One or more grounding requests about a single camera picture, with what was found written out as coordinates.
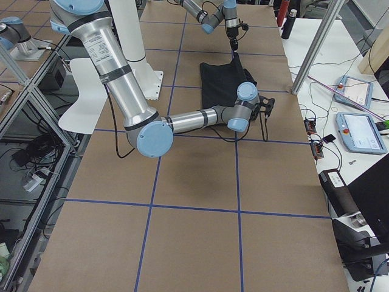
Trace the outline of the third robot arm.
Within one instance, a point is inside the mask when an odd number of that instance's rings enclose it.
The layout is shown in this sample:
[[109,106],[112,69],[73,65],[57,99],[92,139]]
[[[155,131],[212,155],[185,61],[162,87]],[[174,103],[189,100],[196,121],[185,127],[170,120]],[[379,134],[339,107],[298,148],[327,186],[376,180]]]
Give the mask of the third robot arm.
[[7,50],[17,47],[23,55],[30,55],[37,50],[31,34],[16,16],[1,19],[1,44]]

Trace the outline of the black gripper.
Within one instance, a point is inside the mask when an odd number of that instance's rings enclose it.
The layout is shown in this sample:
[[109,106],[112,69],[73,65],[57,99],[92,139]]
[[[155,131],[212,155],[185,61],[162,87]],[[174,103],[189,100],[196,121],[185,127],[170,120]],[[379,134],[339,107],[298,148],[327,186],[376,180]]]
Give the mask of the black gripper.
[[237,40],[237,37],[239,35],[239,28],[238,28],[238,26],[227,27],[226,28],[226,34],[227,34],[227,37],[230,40],[230,47],[231,47],[232,53],[234,54],[234,53],[237,52],[238,47],[239,47],[239,42]]

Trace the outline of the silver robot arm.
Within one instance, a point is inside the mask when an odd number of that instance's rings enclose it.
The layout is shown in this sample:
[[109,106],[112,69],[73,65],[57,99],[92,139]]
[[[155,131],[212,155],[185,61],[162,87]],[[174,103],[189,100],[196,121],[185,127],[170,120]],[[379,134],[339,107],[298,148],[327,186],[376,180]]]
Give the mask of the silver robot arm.
[[[162,117],[146,100],[146,86],[158,76],[145,64],[145,51],[135,5],[127,12],[119,1],[51,1],[53,30],[78,38],[124,116],[129,143],[142,155],[156,158],[173,144],[176,133],[225,124],[235,132],[248,129],[260,98],[256,86],[242,82],[233,106],[215,105],[190,113]],[[140,62],[129,61],[134,49]]]
[[238,50],[239,28],[243,23],[238,19],[236,1],[224,1],[213,13],[209,13],[194,1],[174,1],[176,5],[183,7],[190,15],[196,18],[203,31],[211,34],[221,22],[224,21],[225,33],[229,39],[231,50]]

